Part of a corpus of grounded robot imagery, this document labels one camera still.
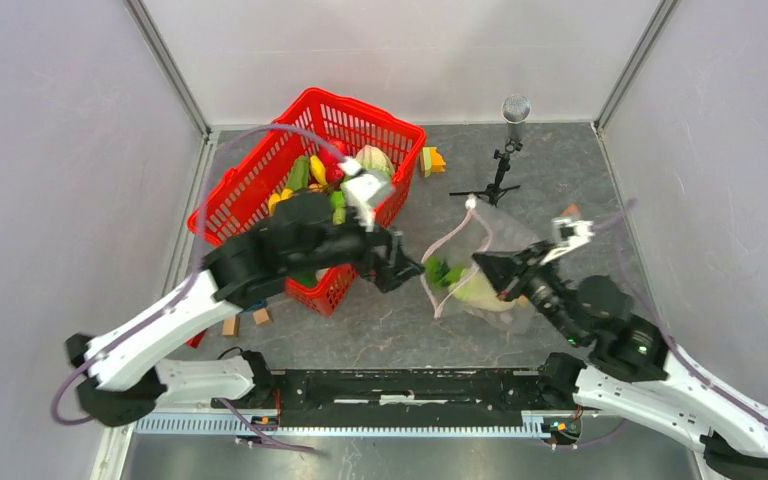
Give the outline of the white long radish toy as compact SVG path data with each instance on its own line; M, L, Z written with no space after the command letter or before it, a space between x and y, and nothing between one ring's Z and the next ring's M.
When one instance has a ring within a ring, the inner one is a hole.
M491 283L480 271L465 272L462 278L448 289L457 300L479 310L504 312L517 306L516 301L500 300Z

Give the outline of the green leafy vegetable toy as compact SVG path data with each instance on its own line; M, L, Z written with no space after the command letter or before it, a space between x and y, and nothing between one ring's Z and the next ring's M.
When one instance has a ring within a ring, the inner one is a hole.
M446 260L431 256L425 263L426 282L433 288L443 289L460 281L467 267L460 264L449 264Z

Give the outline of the clear zip top bag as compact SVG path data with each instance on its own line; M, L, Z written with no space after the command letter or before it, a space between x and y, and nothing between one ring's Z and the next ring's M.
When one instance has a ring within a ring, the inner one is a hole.
M502 262L483 254L518 253L539 240L531 229L475 195L464 202L465 217L428 247L422 257L421 283L441 320L469 314L509 333L523 334L537 310L523 297L506 301L496 288Z

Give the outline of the napa cabbage toy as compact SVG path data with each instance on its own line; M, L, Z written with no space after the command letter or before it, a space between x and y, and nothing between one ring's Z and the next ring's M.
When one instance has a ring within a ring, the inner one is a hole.
M358 150L355 159L364 169L381 172L388 179L391 179L395 174L395 167L389 156L378 147L363 146Z

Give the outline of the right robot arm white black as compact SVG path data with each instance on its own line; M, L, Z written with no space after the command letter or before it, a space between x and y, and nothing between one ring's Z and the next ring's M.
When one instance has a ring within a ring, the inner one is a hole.
M590 352L555 352L539 368L537 392L551 408L570 403L613 413L702 455L728 479L768 479L768 406L717 380L649 320L608 276L576 286L552 249L478 252L472 259L502 300L526 299L566 340Z

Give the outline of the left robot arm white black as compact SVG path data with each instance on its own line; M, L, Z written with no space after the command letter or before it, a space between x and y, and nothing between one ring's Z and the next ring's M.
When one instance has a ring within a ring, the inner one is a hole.
M382 292L424 272L402 249L400 233L379 224L332 219L329 197L302 191L273 214L203 257L189 279L127 324L95 338L66 342L83 379L80 408L92 420L118 427L159 406L243 400L266 405L274 381L257 352L209 361L173 361L169 354L197 333L282 293L287 278L352 266Z

